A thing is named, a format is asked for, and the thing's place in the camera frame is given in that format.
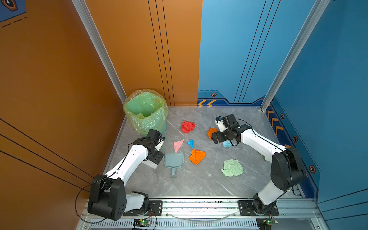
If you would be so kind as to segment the teal dustpan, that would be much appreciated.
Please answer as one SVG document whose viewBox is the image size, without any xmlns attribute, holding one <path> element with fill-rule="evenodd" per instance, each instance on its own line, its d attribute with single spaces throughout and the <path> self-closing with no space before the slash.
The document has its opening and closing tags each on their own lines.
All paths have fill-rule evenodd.
<svg viewBox="0 0 368 230">
<path fill-rule="evenodd" d="M 184 154 L 182 152 L 177 153 L 165 153 L 164 164 L 166 168 L 171 169 L 172 179 L 176 178 L 176 169 L 181 168 L 184 164 Z"/>
</svg>

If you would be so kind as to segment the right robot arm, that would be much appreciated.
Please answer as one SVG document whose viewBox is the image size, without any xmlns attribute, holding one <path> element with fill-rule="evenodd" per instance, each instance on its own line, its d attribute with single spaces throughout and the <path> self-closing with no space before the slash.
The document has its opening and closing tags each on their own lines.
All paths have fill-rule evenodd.
<svg viewBox="0 0 368 230">
<path fill-rule="evenodd" d="M 300 152 L 294 147 L 284 147 L 258 134 L 248 125 L 217 122 L 219 131 L 211 134 L 215 144 L 236 140 L 255 149 L 271 162 L 268 184 L 253 198 L 251 210 L 256 215 L 270 213 L 278 198 L 307 178 Z"/>
</svg>

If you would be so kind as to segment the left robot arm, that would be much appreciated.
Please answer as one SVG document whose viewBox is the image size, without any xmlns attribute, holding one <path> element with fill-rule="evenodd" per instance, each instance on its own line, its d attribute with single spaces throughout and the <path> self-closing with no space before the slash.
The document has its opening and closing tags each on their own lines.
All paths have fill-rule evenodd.
<svg viewBox="0 0 368 230">
<path fill-rule="evenodd" d="M 125 185 L 140 164 L 156 169 L 164 157 L 160 151 L 165 137 L 151 129 L 147 136 L 136 139 L 127 155 L 104 175 L 97 175 L 91 184 L 87 211 L 110 220 L 119 220 L 133 211 L 146 214 L 149 196 L 143 192 L 128 194 Z"/>
</svg>

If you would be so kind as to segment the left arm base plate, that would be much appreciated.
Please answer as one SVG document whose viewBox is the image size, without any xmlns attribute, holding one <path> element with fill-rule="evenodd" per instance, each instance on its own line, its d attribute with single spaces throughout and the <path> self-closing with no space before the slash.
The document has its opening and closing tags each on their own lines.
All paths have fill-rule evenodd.
<svg viewBox="0 0 368 230">
<path fill-rule="evenodd" d="M 159 217 L 162 215 L 163 210 L 163 201 L 162 200 L 149 200 L 148 208 L 143 209 L 135 209 L 128 212 L 125 212 L 123 214 L 124 217 L 148 217 L 151 215 L 151 212 L 156 215 L 156 217 Z"/>
</svg>

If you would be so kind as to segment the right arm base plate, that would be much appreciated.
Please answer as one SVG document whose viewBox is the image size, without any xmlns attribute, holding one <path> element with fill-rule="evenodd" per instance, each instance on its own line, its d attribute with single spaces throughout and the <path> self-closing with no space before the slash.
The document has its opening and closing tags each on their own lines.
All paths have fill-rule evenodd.
<svg viewBox="0 0 368 230">
<path fill-rule="evenodd" d="M 269 205 L 264 205 L 257 200 L 239 200 L 238 208 L 241 216 L 279 216 L 276 201 Z"/>
</svg>

